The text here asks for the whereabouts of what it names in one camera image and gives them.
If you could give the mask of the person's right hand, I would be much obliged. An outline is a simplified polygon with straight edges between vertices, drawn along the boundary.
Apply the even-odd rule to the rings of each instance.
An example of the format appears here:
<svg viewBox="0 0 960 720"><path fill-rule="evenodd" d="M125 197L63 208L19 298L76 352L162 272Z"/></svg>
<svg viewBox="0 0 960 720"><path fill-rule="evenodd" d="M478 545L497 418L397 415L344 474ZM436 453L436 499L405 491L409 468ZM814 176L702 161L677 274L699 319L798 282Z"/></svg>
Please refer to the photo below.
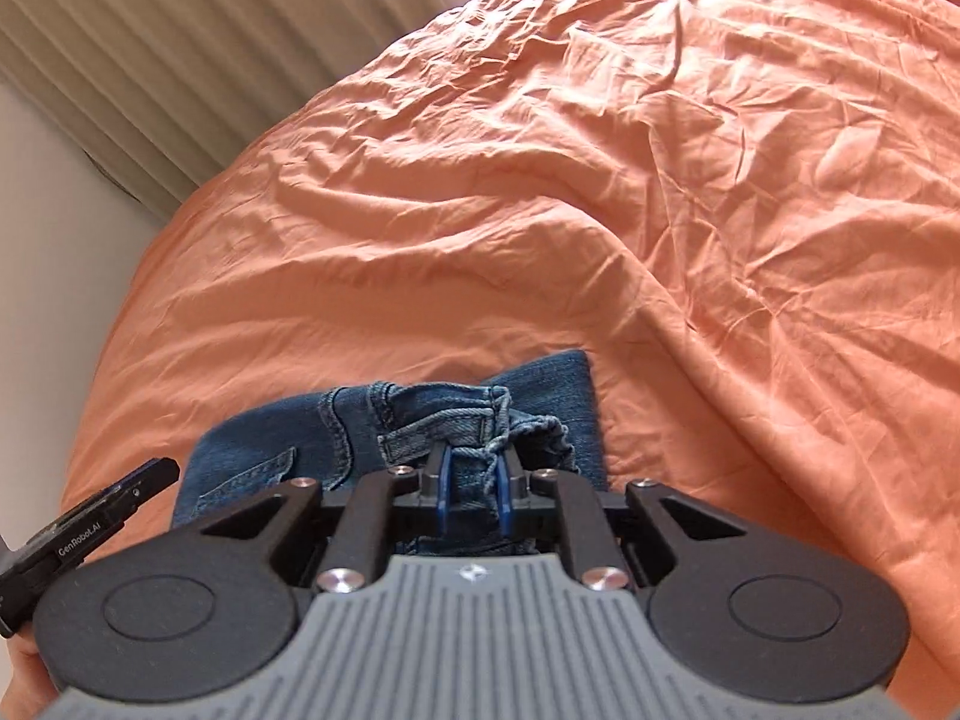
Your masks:
<svg viewBox="0 0 960 720"><path fill-rule="evenodd" d="M31 624L25 624L18 634L7 640L7 650L11 679L3 694L2 717L34 720L57 700L59 691L39 655Z"/></svg>

